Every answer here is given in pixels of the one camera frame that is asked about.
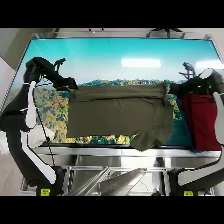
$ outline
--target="white cloth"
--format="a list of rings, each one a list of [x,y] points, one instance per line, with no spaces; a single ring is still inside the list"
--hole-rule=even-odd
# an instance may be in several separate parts
[[[46,127],[44,127],[44,129],[46,135],[50,138],[50,140],[53,140],[55,133]],[[45,141],[46,138],[41,125],[36,125],[33,129],[30,130],[28,135],[28,145],[30,148],[36,148]],[[0,153],[1,154],[9,153],[6,133],[2,131],[0,132]]]

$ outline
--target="screen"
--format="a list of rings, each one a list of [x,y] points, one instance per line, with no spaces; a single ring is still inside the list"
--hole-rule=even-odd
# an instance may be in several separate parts
[[[154,85],[161,81],[184,82],[184,62],[200,74],[208,67],[222,68],[211,40],[148,39],[148,38],[62,38],[32,40],[27,48],[6,104],[23,84],[25,64],[33,57],[43,57],[52,64],[66,61],[59,74],[72,77],[78,85]],[[168,145],[191,145],[186,124],[176,104],[174,128]],[[69,93],[57,92],[51,86],[35,89],[35,99],[44,126],[56,133],[55,143],[129,144],[132,136],[87,136],[67,139]]]

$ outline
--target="brown fabric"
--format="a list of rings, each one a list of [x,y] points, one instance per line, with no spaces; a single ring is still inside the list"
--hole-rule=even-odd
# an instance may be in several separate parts
[[[173,111],[166,84],[156,86],[81,86],[71,93],[68,138],[135,135],[131,146],[143,151],[161,146],[171,134]]]

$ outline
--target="yellow label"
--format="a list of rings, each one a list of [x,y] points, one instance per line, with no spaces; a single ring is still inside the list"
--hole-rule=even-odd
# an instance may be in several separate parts
[[[40,196],[49,196],[50,195],[50,189],[41,189]]]
[[[193,196],[192,191],[184,191],[184,196]]]

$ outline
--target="red cloth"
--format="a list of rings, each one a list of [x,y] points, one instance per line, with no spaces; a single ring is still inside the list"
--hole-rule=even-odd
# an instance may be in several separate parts
[[[183,97],[183,104],[194,149],[220,151],[221,145],[215,136],[217,106],[213,97],[211,95],[186,94]]]

